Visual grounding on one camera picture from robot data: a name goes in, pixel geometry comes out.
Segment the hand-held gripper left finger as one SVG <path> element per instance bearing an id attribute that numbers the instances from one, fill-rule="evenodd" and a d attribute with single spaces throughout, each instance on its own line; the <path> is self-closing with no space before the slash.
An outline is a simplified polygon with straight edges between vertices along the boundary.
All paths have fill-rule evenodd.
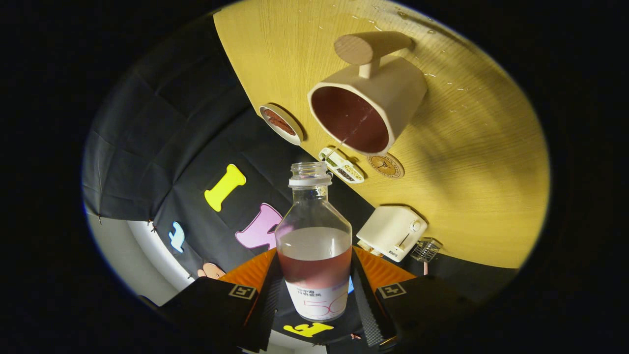
<path id="1" fill-rule="evenodd" d="M 211 353 L 265 351 L 283 273 L 276 249 L 241 264 L 219 279 L 202 276 L 157 312 Z"/>

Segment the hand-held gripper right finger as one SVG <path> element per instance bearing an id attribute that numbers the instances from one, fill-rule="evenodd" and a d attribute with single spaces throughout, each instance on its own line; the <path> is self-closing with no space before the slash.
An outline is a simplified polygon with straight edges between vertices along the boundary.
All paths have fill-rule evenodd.
<path id="1" fill-rule="evenodd" d="M 432 275 L 416 276 L 361 247 L 352 248 L 352 282 L 369 347 L 431 350 L 478 306 Z"/>

